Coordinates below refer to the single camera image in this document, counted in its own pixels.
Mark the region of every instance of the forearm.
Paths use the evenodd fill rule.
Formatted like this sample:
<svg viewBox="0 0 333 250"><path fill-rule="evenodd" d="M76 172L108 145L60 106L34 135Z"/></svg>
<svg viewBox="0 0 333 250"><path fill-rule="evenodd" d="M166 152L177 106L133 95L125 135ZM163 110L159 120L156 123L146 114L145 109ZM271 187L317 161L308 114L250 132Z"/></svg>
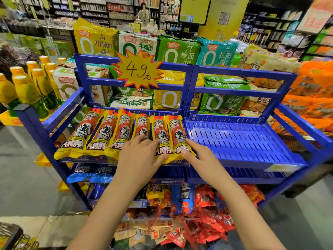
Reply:
<svg viewBox="0 0 333 250"><path fill-rule="evenodd" d="M221 170L217 190L224 198L240 239L246 249L285 249L261 217L243 189L228 172Z"/></svg>
<svg viewBox="0 0 333 250"><path fill-rule="evenodd" d="M136 191L129 184L114 179L67 249L108 249L116 228L135 195Z"/></svg>

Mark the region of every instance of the concrete floor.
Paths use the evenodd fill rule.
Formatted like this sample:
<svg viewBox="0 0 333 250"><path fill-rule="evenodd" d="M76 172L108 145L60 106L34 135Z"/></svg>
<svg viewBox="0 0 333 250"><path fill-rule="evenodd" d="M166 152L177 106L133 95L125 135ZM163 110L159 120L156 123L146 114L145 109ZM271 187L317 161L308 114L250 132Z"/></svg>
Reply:
<svg viewBox="0 0 333 250"><path fill-rule="evenodd" d="M24 127L14 129L21 144L8 127L0 126L0 217L62 216L83 211L71 193L58 193L61 179L53 168L34 164L40 149ZM277 196L259 211L287 249L331 250L332 207L333 177L327 176L297 198ZM234 249L244 249L235 231L228 239Z"/></svg>

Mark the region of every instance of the blue snack package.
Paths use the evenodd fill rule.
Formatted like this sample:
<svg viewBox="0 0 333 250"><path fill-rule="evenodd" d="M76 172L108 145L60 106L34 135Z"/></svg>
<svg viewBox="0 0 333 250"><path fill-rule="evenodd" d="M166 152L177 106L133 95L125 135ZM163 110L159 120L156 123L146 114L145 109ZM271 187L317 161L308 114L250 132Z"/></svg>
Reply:
<svg viewBox="0 0 333 250"><path fill-rule="evenodd" d="M181 214L181 187L180 185L171 186L171 215Z"/></svg>
<svg viewBox="0 0 333 250"><path fill-rule="evenodd" d="M193 210L195 185L184 183L181 187L181 209L190 214Z"/></svg>
<svg viewBox="0 0 333 250"><path fill-rule="evenodd" d="M197 65L213 67L230 67L238 44L236 42L216 40L198 37L201 44L200 54L197 58Z"/></svg>
<svg viewBox="0 0 333 250"><path fill-rule="evenodd" d="M89 181L92 173L96 170L95 164L79 163L74 172L67 177L68 183Z"/></svg>
<svg viewBox="0 0 333 250"><path fill-rule="evenodd" d="M108 166L108 164L99 164L96 171L92 173L90 182L92 183L110 183L116 173L117 167Z"/></svg>

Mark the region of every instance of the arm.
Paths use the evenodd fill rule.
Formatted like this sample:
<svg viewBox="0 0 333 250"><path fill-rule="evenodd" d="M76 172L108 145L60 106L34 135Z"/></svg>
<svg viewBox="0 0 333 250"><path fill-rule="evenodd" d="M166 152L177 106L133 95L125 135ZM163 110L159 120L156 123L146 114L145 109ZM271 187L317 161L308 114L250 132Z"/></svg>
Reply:
<svg viewBox="0 0 333 250"><path fill-rule="evenodd" d="M166 156L159 156L154 162L159 139L141 142L142 139L143 135L140 135L124 144L113 180L105 189L84 227L68 246L68 250L109 249L116 228L128 206L156 173Z"/></svg>
<svg viewBox="0 0 333 250"><path fill-rule="evenodd" d="M192 164L206 183L217 189L222 195L244 247L247 250L285 249L243 189L223 168L213 152L208 147L199 145L190 139L186 139L186 141L198 152L200 159L183 150L184 158Z"/></svg>

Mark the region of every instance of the qr code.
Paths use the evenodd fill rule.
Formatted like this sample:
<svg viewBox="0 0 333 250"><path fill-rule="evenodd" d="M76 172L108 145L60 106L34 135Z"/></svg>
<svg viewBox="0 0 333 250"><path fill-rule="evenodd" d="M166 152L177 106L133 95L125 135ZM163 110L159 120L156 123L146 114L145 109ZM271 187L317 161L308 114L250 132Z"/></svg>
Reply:
<svg viewBox="0 0 333 250"><path fill-rule="evenodd" d="M228 25L229 19L230 19L230 13L221 12L219 25Z"/></svg>

